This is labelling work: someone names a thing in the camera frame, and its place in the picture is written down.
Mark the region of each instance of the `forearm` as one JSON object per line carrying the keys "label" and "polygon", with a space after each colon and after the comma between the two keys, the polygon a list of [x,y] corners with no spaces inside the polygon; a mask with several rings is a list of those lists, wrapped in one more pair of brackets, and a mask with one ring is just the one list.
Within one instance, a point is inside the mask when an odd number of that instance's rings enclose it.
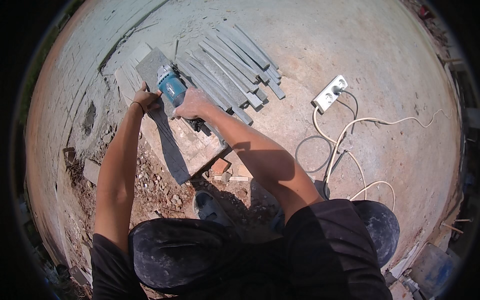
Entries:
{"label": "forearm", "polygon": [[202,118],[214,126],[253,177],[280,203],[286,220],[298,209],[321,201],[315,185],[282,146],[217,107]]}
{"label": "forearm", "polygon": [[[95,232],[108,237],[124,251],[127,251],[142,115],[139,105],[129,107],[108,146],[98,175]],[[110,226],[105,222],[116,224]]]}

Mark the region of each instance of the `white power strip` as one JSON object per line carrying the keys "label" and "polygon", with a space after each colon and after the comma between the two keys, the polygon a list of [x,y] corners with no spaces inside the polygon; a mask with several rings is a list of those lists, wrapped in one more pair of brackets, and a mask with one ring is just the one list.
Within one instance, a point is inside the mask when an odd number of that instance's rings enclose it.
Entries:
{"label": "white power strip", "polygon": [[320,110],[321,113],[324,113],[331,105],[332,103],[338,98],[339,95],[335,95],[334,92],[332,91],[332,88],[334,86],[338,86],[341,89],[345,89],[348,84],[345,81],[345,78],[343,78],[342,75],[339,75],[335,77],[334,80],[332,80],[319,94],[315,99],[313,100],[313,103],[318,106],[318,109]]}

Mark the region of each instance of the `black shorts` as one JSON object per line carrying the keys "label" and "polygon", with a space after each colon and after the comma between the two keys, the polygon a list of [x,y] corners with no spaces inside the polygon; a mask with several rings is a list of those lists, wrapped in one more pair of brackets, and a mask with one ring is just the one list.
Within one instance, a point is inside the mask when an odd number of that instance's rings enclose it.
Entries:
{"label": "black shorts", "polygon": [[391,299],[375,245],[345,199],[297,211],[284,237],[241,243],[222,225],[154,219],[129,234],[129,254],[94,235],[94,299],[146,299],[139,281],[186,299]]}

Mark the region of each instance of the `blue angle grinder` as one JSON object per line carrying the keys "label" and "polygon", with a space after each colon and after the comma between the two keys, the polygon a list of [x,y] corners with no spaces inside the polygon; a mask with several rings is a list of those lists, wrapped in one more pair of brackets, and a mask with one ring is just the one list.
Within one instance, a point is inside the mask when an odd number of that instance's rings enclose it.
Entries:
{"label": "blue angle grinder", "polygon": [[[180,72],[176,66],[173,63],[161,66],[156,74],[158,89],[169,99],[174,108],[180,106],[185,98],[187,87],[180,79]],[[196,132],[200,132],[201,127],[204,125],[202,119],[186,121]]]}

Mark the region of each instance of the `person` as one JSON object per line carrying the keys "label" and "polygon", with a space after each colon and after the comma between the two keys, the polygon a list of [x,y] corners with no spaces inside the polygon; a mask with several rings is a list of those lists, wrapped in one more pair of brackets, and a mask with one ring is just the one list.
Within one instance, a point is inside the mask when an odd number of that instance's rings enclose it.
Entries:
{"label": "person", "polygon": [[380,265],[393,255],[398,222],[383,204],[324,201],[279,144],[189,88],[174,116],[201,118],[225,138],[285,214],[283,237],[242,243],[219,202],[199,191],[198,219],[158,218],[129,233],[138,134],[161,92],[134,100],[103,159],[93,235],[93,299],[147,299],[140,283],[178,299],[391,299]]}

